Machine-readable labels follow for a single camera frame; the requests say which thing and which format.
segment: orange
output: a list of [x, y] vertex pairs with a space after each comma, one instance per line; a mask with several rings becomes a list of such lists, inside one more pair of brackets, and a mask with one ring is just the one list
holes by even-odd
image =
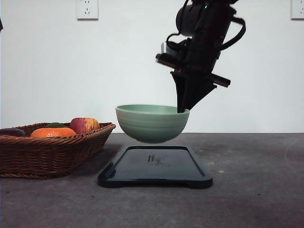
[[39, 128], [33, 131], [31, 137], [55, 137], [77, 135], [71, 128]]

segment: green ceramic bowl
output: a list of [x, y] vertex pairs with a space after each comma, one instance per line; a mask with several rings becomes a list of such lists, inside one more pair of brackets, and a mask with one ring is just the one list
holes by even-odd
[[116, 107], [122, 130], [144, 143], [162, 143], [178, 136], [185, 128], [190, 111], [177, 113], [176, 107], [129, 104]]

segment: red apple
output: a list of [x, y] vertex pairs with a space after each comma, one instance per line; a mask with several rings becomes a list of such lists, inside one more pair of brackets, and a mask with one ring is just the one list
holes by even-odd
[[100, 128], [99, 123], [94, 118], [74, 118], [70, 123], [70, 128], [73, 129], [77, 134], [90, 132]]

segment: green fruit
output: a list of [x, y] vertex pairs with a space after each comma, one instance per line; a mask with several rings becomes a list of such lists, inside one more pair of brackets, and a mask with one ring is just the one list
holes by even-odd
[[62, 123], [49, 123], [45, 126], [45, 128], [59, 128], [59, 127], [67, 127], [63, 125]]

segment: gray table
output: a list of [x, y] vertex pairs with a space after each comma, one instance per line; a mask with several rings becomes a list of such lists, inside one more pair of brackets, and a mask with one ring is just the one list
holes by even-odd
[[164, 145], [191, 147], [211, 188], [106, 189], [97, 176], [126, 145], [113, 133], [70, 176], [0, 179], [3, 228], [303, 228], [304, 134], [183, 133]]

